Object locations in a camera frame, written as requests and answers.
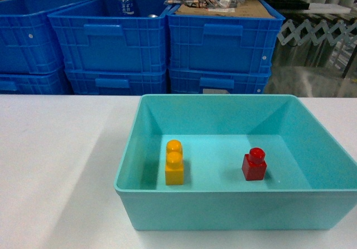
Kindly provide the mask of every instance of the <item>bin floor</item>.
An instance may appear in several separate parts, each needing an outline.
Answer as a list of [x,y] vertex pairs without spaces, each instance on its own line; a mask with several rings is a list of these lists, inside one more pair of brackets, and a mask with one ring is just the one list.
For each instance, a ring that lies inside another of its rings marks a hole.
[[[184,185],[165,184],[165,149],[171,139],[179,140],[184,150]],[[249,153],[252,147],[260,147],[266,152],[268,167],[262,181],[246,181],[242,172],[244,154]],[[160,150],[159,163],[153,165],[158,170],[151,170],[148,176],[143,174],[142,189],[249,192],[311,189],[296,159],[279,135],[153,136],[147,157],[157,156],[153,150]],[[146,161],[154,162],[155,159],[146,158]]]

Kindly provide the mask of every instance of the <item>plastic water bottle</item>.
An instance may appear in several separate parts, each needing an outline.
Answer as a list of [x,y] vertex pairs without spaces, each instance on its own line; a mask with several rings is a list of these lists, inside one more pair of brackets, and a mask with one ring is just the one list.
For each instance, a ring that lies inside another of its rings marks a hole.
[[119,0],[120,16],[135,16],[133,0]]

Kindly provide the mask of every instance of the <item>bottle label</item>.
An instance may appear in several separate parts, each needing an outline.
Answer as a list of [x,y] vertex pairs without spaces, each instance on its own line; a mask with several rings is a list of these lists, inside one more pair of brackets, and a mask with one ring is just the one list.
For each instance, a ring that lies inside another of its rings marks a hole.
[[120,11],[125,16],[130,16],[134,14],[134,7],[132,2],[122,2],[120,4]]

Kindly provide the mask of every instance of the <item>crate handle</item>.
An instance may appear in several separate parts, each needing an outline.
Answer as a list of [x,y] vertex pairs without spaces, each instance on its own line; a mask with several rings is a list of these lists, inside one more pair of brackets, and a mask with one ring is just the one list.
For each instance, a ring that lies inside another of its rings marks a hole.
[[243,26],[241,25],[217,25],[205,24],[203,26],[204,35],[218,36],[242,36]]
[[5,92],[5,91],[12,91],[12,92],[18,91],[16,83],[0,81],[0,92]]
[[84,33],[92,36],[123,36],[122,25],[91,25],[84,24]]
[[129,80],[126,79],[97,78],[95,79],[95,85],[97,87],[102,87],[102,88],[123,88],[123,89],[130,88]]
[[219,89],[234,89],[234,80],[200,78],[200,87],[219,88]]

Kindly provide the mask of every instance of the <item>yellow lego brick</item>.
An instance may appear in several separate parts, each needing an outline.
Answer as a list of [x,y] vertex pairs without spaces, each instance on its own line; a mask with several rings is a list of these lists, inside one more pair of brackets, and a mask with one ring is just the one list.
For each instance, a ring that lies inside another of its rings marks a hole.
[[181,153],[166,153],[165,178],[166,185],[184,184],[184,159]]

